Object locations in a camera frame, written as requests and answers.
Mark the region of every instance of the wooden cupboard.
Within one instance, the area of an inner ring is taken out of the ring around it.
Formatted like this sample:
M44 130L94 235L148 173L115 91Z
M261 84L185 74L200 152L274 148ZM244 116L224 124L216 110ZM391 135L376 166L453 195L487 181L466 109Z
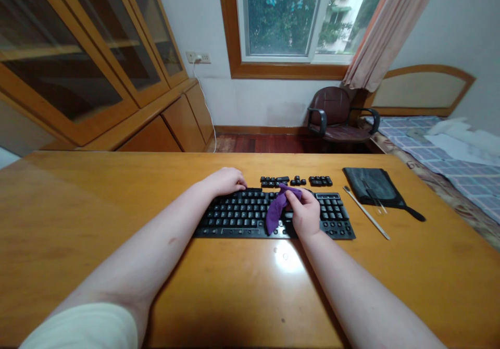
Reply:
M194 117L186 95L161 113L168 127L172 130L182 150L185 152L202 152L205 141Z
M158 116L117 151L181 152L181 149L161 116Z
M208 143L203 94L160 0L3 0L0 18L0 99L58 138L48 148L138 147L159 139L162 111L179 149Z

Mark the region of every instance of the hand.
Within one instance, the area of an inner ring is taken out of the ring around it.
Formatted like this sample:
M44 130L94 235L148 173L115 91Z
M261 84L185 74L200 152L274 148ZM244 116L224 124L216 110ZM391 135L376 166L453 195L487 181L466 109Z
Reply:
M240 170L226 167L212 173L202 183L207 186L214 197L245 190L248 187Z
M310 191L301 190L302 202L291 191L286 191L285 195L293 209L293 227L302 239L320 232L320 229L319 202Z

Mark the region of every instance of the black keyboard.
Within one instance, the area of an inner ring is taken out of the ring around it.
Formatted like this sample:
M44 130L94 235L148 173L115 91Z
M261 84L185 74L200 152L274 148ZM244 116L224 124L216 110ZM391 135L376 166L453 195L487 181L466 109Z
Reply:
M193 237L205 238L297 238L292 224L292 211L281 215L278 228L271 234L266 229L269 204L278 193L265 193L259 188L215 198L198 224ZM320 203L320 228L334 240L356 238L349 215L337 193L314 193Z

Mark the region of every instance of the desk surface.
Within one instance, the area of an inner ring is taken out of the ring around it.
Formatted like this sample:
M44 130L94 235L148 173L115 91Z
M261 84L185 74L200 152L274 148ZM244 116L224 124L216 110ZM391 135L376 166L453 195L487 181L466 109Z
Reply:
M192 183L223 166L329 175L357 239L339 242L448 346L500 345L500 254L390 155L38 152L0 171L0 346L17 346L101 261ZM389 172L408 205L378 217L342 167ZM298 241L194 239L157 299L151 346L342 347Z

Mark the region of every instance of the white sleeve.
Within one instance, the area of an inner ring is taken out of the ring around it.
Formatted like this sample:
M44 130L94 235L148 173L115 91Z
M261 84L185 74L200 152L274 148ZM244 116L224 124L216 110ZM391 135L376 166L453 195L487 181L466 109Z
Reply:
M123 307L93 303L73 307L43 322L21 349L130 348L137 349L137 326Z

